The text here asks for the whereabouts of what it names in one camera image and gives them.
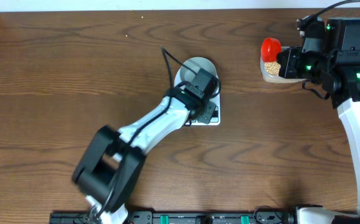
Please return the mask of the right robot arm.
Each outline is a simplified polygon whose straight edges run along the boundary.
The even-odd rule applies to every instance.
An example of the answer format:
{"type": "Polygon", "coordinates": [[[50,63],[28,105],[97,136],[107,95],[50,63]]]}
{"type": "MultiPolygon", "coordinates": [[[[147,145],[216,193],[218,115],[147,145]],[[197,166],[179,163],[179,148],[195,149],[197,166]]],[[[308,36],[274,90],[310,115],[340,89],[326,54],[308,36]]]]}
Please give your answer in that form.
{"type": "Polygon", "coordinates": [[[299,205],[285,223],[360,223],[360,18],[332,17],[322,21],[309,16],[297,21],[301,47],[277,54],[279,76],[321,85],[322,97],[330,99],[348,137],[358,190],[357,213],[299,205]]]}

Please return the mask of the red plastic measuring scoop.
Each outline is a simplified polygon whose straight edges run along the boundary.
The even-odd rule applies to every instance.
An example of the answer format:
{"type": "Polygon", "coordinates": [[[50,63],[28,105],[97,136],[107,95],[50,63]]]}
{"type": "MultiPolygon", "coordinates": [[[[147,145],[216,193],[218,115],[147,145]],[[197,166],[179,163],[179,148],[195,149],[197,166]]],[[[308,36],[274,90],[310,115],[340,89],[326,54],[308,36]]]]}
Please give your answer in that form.
{"type": "Polygon", "coordinates": [[[281,51],[282,45],[280,41],[272,37],[267,37],[261,46],[261,58],[263,62],[274,62],[277,59],[277,54],[281,51]]]}

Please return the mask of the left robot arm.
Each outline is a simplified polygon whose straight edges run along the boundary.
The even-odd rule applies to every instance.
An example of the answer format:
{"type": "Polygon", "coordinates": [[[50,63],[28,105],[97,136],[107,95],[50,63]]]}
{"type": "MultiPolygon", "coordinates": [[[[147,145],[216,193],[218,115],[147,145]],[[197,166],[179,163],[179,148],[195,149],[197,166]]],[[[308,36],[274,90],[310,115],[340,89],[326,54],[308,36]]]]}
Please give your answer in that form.
{"type": "Polygon", "coordinates": [[[171,132],[208,112],[209,101],[220,88],[217,74],[201,68],[192,81],[171,85],[160,104],[133,124],[117,131],[100,128],[72,176],[92,205],[74,223],[123,223],[128,215],[125,202],[149,151],[171,132]]]}

